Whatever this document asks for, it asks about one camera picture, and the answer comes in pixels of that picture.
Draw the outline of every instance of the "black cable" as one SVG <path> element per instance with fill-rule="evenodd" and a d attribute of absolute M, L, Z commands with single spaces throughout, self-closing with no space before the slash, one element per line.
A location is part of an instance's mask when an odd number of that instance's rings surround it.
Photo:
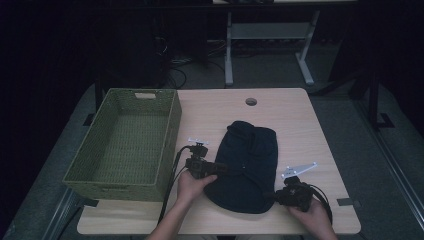
<path fill-rule="evenodd" d="M 327 195 L 325 195 L 324 191 L 322 191 L 319 187 L 317 187 L 315 185 L 309 184 L 309 186 L 318 189 L 322 193 L 322 195 L 324 196 L 325 201 L 328 203 L 328 198 L 327 198 Z"/>
<path fill-rule="evenodd" d="M 175 156 L 175 161 L 174 161 L 174 165 L 172 166 L 171 176 L 169 176 L 168 189 L 166 190 L 165 197 L 163 199 L 162 210 L 160 211 L 158 224 L 162 221 L 163 216 L 165 215 L 166 205 L 168 205 L 169 194 L 171 193 L 172 186 L 174 185 L 174 176 L 177 170 L 178 163 L 180 162 L 181 153 L 184 151 L 184 149 L 187 149 L 187 148 L 190 148 L 190 147 L 185 146 L 181 148 L 181 150 L 178 151 L 177 155 Z"/>
<path fill-rule="evenodd" d="M 225 69 L 223 67 L 221 67 L 218 63 L 212 62 L 210 60 L 208 60 L 208 63 L 212 63 L 213 65 L 217 66 L 219 69 L 221 69 L 221 71 L 223 71 L 225 73 Z"/>
<path fill-rule="evenodd" d="M 185 168 L 186 168 L 186 167 L 181 168 L 181 170 L 178 172 L 178 174 L 174 177 L 174 181 L 172 182 L 172 185 L 175 183 L 175 180 L 177 180 L 178 176 L 180 176 L 180 174 L 183 172 L 183 170 L 184 170 Z"/>
<path fill-rule="evenodd" d="M 68 219 L 68 221 L 65 223 L 65 225 L 63 226 L 62 230 L 59 233 L 59 236 L 57 236 L 57 240 L 62 238 L 63 233 L 65 232 L 65 230 L 68 228 L 69 224 L 72 222 L 72 220 L 74 219 L 74 217 L 77 215 L 77 213 L 79 212 L 79 210 L 81 210 L 82 207 L 78 207 L 75 212 L 72 214 L 72 216 Z"/>
<path fill-rule="evenodd" d="M 365 235 L 364 235 L 362 232 L 359 232 L 359 233 L 358 233 L 358 235 L 359 235 L 362 239 L 364 239 L 364 240 L 368 240 L 368 238 L 367 238 L 367 237 L 365 237 Z"/>
<path fill-rule="evenodd" d="M 331 225 L 333 225 L 333 212 L 331 211 L 330 203 L 322 197 L 322 195 L 315 190 L 315 188 L 310 188 L 312 193 L 318 198 L 318 200 L 322 203 L 325 211 L 327 212 L 328 219 L 330 220 Z"/>
<path fill-rule="evenodd" d="M 224 52 L 226 50 L 226 45 L 227 44 L 226 44 L 226 42 L 224 40 L 218 41 L 218 42 L 219 42 L 218 44 L 220 44 L 218 46 L 218 48 L 213 48 L 212 50 L 209 51 L 209 53 L 208 53 L 208 57 L 209 58 L 211 58 L 211 57 L 217 57 L 217 56 L 223 56 L 224 55 Z"/>
<path fill-rule="evenodd" d="M 186 84 L 186 82 L 187 82 L 187 75 L 182 70 L 180 70 L 180 69 L 170 68 L 170 70 L 177 71 L 177 72 L 181 73 L 183 75 L 183 77 L 184 77 L 183 83 L 181 83 L 180 85 L 177 85 L 175 79 L 171 75 L 169 75 L 169 80 L 172 81 L 171 87 L 173 87 L 175 89 L 182 88 Z"/>

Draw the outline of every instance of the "wooden table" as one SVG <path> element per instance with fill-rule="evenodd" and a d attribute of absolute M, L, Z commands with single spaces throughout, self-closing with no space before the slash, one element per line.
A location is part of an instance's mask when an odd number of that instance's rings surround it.
<path fill-rule="evenodd" d="M 226 127 L 235 120 L 276 131 L 278 167 L 275 189 L 284 186 L 281 173 L 287 166 L 316 162 L 318 166 L 300 176 L 301 181 L 320 187 L 329 198 L 338 234 L 360 231 L 353 206 L 339 206 L 348 198 L 325 136 L 303 89 L 222 89 L 178 91 L 183 114 L 176 151 L 193 145 L 189 137 L 209 141 L 205 159 L 214 161 Z M 257 105 L 248 106 L 247 98 Z M 190 156 L 184 151 L 180 166 Z M 176 184 L 168 209 L 175 202 Z M 85 207 L 78 232 L 81 234 L 149 234 L 156 226 L 162 203 L 100 200 L 96 208 Z M 202 195 L 194 203 L 181 227 L 181 234 L 301 234 L 305 229 L 275 203 L 263 214 L 242 214 L 225 210 Z"/>

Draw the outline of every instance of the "white desk frame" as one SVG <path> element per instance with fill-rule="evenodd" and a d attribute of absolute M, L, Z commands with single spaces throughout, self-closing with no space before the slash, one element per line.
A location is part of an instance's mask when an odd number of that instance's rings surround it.
<path fill-rule="evenodd" d="M 313 85 L 314 80 L 306 64 L 315 26 L 320 11 L 315 11 L 310 22 L 305 23 L 233 23 L 231 12 L 228 13 L 227 23 L 227 54 L 225 56 L 225 85 L 233 85 L 233 66 L 231 62 L 231 42 L 233 39 L 305 39 L 300 52 L 296 53 L 296 60 L 302 71 L 307 85 Z"/>

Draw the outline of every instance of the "cable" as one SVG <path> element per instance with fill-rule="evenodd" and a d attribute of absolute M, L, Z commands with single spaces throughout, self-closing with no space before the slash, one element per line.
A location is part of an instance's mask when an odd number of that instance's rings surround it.
<path fill-rule="evenodd" d="M 322 195 L 315 190 L 315 188 L 310 187 L 312 193 L 318 198 L 318 200 L 321 202 L 322 206 L 324 207 L 325 211 L 327 212 L 328 219 L 330 220 L 331 225 L 333 225 L 333 212 L 331 211 L 330 203 L 328 200 L 326 201 Z"/>
<path fill-rule="evenodd" d="M 180 162 L 181 153 L 184 151 L 184 149 L 187 149 L 187 148 L 190 148 L 190 147 L 185 146 L 181 148 L 181 150 L 178 151 L 177 155 L 175 156 L 175 161 L 174 161 L 174 165 L 172 166 L 171 176 L 169 177 L 168 189 L 166 190 L 165 197 L 163 199 L 163 204 L 162 204 L 162 209 L 160 211 L 158 224 L 162 221 L 163 216 L 165 215 L 166 206 L 168 205 L 169 194 L 171 193 L 172 186 L 174 185 L 174 176 L 177 170 L 178 163 Z"/>
<path fill-rule="evenodd" d="M 221 67 L 218 63 L 212 62 L 210 60 L 208 60 L 208 63 L 212 63 L 213 65 L 217 66 L 219 69 L 221 69 L 225 73 L 225 69 Z"/>
<path fill-rule="evenodd" d="M 217 42 L 219 44 L 221 44 L 220 46 L 218 46 L 215 49 L 212 49 L 209 51 L 208 57 L 212 57 L 213 55 L 216 55 L 218 53 L 223 53 L 225 50 L 225 47 L 227 46 L 227 43 L 224 40 L 217 40 Z"/>
<path fill-rule="evenodd" d="M 367 238 L 367 237 L 365 237 L 365 235 L 364 235 L 362 232 L 359 232 L 359 233 L 358 233 L 358 235 L 359 235 L 362 239 L 364 239 L 364 240 L 368 240 L 368 238 Z"/>
<path fill-rule="evenodd" d="M 177 64 L 177 65 L 184 65 L 187 63 L 193 62 L 193 58 L 185 58 L 185 59 L 173 59 L 171 60 L 171 63 Z"/>
<path fill-rule="evenodd" d="M 312 184 L 309 184 L 309 186 L 311 186 L 311 187 L 314 187 L 314 188 L 316 188 L 316 189 L 318 189 L 321 193 L 322 193 L 322 195 L 324 196 L 324 198 L 325 198 L 325 201 L 328 203 L 328 198 L 327 198 L 327 195 L 325 195 L 325 193 L 319 188 L 319 187 L 317 187 L 317 186 L 315 186 L 315 185 L 312 185 Z"/>
<path fill-rule="evenodd" d="M 164 44 L 163 50 L 161 50 L 161 52 L 157 52 L 157 54 L 158 54 L 159 56 L 163 57 L 163 56 L 164 56 L 164 54 L 166 53 L 166 51 L 168 50 L 168 45 L 166 44 L 166 39 L 165 39 L 165 38 L 163 38 L 163 37 L 156 37 L 155 39 L 156 39 L 156 40 L 160 40 L 160 41 L 162 41 L 162 42 L 163 42 L 163 44 Z"/>
<path fill-rule="evenodd" d="M 183 77 L 184 77 L 183 83 L 181 83 L 180 85 L 177 85 L 174 77 L 172 77 L 171 74 L 169 74 L 169 78 L 168 78 L 168 80 L 170 81 L 170 85 L 171 85 L 172 88 L 174 88 L 174 89 L 180 89 L 180 88 L 182 88 L 186 84 L 186 82 L 187 82 L 187 75 L 182 70 L 179 70 L 179 69 L 176 69 L 176 68 L 170 68 L 169 70 L 177 71 L 177 72 L 179 72 L 179 73 L 181 73 L 183 75 Z"/>
<path fill-rule="evenodd" d="M 177 180 L 178 176 L 180 176 L 180 174 L 183 172 L 183 170 L 186 169 L 186 167 L 181 168 L 181 170 L 178 172 L 177 176 L 175 176 L 174 181 L 172 184 L 175 183 L 175 180 Z"/>

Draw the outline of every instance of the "desk grommet hole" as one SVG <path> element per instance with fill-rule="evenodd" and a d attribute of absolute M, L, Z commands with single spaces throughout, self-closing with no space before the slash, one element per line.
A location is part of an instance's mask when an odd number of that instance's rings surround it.
<path fill-rule="evenodd" d="M 247 98 L 246 104 L 249 106 L 255 106 L 258 103 L 258 101 L 254 98 Z"/>

